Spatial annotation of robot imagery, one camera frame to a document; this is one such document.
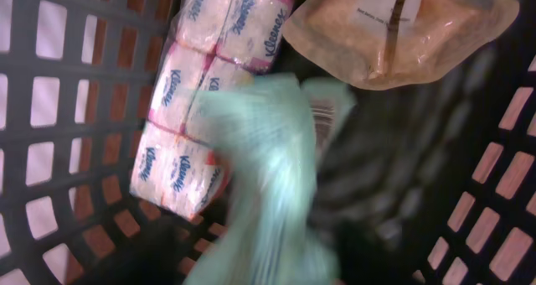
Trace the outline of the teal wet wipes packet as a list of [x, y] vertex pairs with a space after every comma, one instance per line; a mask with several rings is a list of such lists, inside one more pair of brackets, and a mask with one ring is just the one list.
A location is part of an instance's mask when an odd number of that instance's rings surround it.
[[356, 103], [348, 85], [282, 73], [195, 97], [216, 153], [231, 168], [233, 192], [226, 232], [186, 283], [333, 283], [337, 256], [307, 218], [317, 167]]

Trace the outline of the Kleenex tissue multipack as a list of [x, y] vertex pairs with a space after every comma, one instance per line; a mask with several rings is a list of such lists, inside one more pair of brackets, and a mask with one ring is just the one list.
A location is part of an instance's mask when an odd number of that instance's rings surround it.
[[172, 22], [130, 192], [186, 220], [229, 171], [209, 144], [205, 97], [252, 84], [273, 65], [294, 0], [183, 0]]

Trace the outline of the grey plastic shopping basket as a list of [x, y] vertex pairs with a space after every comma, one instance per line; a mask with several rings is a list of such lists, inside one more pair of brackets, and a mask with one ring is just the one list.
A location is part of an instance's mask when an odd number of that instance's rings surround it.
[[[182, 1], [1, 0], [2, 283], [188, 284], [226, 232], [233, 174], [211, 142], [229, 180], [191, 220], [130, 192]], [[356, 103], [307, 218], [337, 256], [331, 284], [534, 283], [535, 0], [517, 1], [512, 24], [439, 80], [342, 81]], [[253, 82], [339, 80], [283, 28]]]

